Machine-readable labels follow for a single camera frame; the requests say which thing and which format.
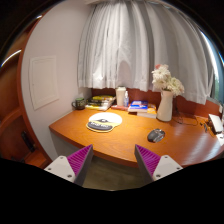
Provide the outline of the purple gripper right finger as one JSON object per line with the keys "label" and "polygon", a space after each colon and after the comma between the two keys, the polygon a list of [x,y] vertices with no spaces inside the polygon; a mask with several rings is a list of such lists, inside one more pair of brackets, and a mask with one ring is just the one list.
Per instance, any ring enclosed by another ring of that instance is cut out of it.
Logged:
{"label": "purple gripper right finger", "polygon": [[134,154],[145,184],[152,183],[182,169],[170,156],[159,156],[140,145],[135,145]]}

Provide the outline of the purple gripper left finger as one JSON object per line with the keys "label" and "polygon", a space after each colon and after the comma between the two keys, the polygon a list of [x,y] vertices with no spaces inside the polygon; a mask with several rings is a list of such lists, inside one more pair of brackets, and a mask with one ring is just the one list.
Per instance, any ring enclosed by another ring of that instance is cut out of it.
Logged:
{"label": "purple gripper left finger", "polygon": [[82,186],[92,157],[93,145],[88,145],[68,157],[59,156],[45,168],[45,171]]}

